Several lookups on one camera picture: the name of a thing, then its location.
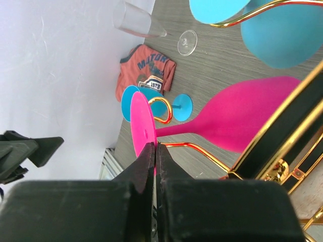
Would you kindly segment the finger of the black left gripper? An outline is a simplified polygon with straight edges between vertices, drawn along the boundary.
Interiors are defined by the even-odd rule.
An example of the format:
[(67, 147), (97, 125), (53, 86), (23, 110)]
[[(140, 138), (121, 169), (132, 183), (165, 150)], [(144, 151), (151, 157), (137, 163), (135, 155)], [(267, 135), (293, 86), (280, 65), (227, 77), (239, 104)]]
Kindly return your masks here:
[(5, 131), (1, 134), (1, 184), (22, 179), (28, 172), (21, 166), (26, 159), (38, 168), (45, 166), (63, 143), (62, 137), (28, 138)]

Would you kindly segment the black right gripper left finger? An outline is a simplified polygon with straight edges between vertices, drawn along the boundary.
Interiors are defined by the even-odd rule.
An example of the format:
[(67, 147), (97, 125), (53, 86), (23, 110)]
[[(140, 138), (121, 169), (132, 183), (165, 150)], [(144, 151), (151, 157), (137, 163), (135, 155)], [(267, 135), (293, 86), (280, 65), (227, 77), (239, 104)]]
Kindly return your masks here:
[(113, 180), (16, 184), (1, 204), (1, 241), (151, 241), (154, 143)]

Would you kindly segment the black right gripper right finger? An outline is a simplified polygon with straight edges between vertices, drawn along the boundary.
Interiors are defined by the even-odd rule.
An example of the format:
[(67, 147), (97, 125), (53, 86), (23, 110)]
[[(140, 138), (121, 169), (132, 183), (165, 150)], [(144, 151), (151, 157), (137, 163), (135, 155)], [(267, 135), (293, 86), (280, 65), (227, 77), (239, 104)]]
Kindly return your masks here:
[(271, 181), (194, 179), (156, 147), (160, 241), (305, 241), (286, 190)]

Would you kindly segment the pink wine glass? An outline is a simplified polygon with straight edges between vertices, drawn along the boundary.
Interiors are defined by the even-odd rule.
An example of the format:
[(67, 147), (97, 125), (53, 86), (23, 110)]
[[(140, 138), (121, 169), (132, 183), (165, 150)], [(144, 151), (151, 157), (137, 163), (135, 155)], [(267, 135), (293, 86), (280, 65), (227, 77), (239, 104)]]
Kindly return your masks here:
[(246, 80), (211, 98), (191, 121), (157, 129), (145, 95), (135, 92), (130, 102), (131, 134), (136, 155), (158, 137), (193, 133), (214, 145), (242, 153), (254, 136), (300, 84), (290, 76)]

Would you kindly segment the blue wine glass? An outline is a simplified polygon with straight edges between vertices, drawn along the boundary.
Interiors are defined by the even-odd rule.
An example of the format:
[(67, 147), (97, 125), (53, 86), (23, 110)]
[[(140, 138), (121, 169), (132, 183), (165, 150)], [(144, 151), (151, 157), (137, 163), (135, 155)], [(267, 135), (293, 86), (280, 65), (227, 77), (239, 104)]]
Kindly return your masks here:
[(246, 48), (271, 68), (299, 65), (322, 46), (322, 1), (189, 1), (189, 7), (200, 23), (239, 25)]
[[(121, 99), (121, 109), (124, 119), (127, 122), (130, 122), (130, 105), (133, 94), (135, 92), (141, 92), (147, 98), (147, 100), (151, 100), (155, 97), (164, 97), (159, 92), (154, 89), (146, 88), (146, 87), (137, 87), (134, 85), (128, 86), (122, 95)], [(180, 122), (186, 121), (192, 114), (193, 110), (193, 102), (189, 95), (180, 94), (178, 95), (172, 104), (173, 108), (173, 117)], [(161, 101), (156, 101), (151, 105), (151, 110), (154, 116), (162, 117), (166, 111), (166, 105)]]

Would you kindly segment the clear wine glass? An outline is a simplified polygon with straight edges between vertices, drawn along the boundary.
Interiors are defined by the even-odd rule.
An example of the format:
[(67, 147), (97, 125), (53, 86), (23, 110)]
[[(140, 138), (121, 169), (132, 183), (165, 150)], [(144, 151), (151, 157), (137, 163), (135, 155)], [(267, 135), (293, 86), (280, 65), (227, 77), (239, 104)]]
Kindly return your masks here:
[(191, 55), (197, 46), (198, 37), (195, 31), (186, 30), (177, 35), (166, 30), (150, 13), (127, 1), (119, 1), (116, 4), (112, 22), (114, 28), (138, 37), (177, 38), (177, 51), (182, 56)]

